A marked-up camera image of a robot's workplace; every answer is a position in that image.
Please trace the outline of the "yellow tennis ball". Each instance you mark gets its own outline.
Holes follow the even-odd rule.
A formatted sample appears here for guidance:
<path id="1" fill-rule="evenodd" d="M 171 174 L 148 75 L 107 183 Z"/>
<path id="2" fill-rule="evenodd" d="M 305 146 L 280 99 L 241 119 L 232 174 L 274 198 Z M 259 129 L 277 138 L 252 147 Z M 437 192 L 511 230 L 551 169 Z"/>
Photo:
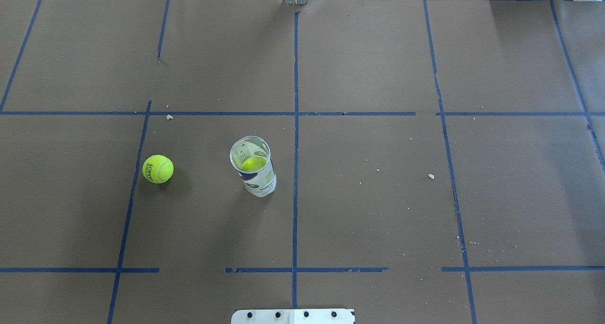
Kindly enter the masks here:
<path id="1" fill-rule="evenodd" d="M 154 184 L 168 182 L 173 176 L 174 165 L 172 160 L 163 155 L 152 155 L 142 164 L 143 177 Z"/>
<path id="2" fill-rule="evenodd" d="M 250 157 L 242 162 L 240 170 L 246 173 L 253 173 L 263 169 L 267 164 L 267 160 L 262 157 Z"/>

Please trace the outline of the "yellow tennis ball inside can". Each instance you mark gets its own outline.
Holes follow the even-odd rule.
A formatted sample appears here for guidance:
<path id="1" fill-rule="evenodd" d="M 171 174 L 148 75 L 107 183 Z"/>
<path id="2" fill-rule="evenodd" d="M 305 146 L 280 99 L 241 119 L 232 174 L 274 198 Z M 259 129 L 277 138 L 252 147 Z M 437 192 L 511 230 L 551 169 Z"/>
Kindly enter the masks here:
<path id="1" fill-rule="evenodd" d="M 267 164 L 267 160 L 262 157 L 250 157 L 242 162 L 240 170 L 246 173 L 253 173 L 263 169 Z"/>

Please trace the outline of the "clear tennis ball can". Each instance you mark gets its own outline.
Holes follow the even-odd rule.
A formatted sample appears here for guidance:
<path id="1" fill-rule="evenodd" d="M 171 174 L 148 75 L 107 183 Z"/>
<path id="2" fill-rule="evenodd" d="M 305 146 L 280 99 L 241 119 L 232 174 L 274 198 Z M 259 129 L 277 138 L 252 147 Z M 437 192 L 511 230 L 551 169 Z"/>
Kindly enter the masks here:
<path id="1" fill-rule="evenodd" d="M 277 175 L 272 164 L 272 152 L 261 137 L 241 138 L 233 144 L 229 156 L 246 190 L 259 198 L 274 192 Z"/>

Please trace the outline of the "white pillar with base plate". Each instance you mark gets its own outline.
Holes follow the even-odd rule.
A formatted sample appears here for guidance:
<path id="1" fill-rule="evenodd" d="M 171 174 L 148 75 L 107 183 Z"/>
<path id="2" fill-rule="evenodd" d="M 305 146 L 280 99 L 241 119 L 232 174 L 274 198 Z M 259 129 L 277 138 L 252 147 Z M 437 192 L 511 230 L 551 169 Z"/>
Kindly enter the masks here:
<path id="1" fill-rule="evenodd" d="M 233 313 L 232 324 L 355 324 L 353 309 L 241 309 Z"/>

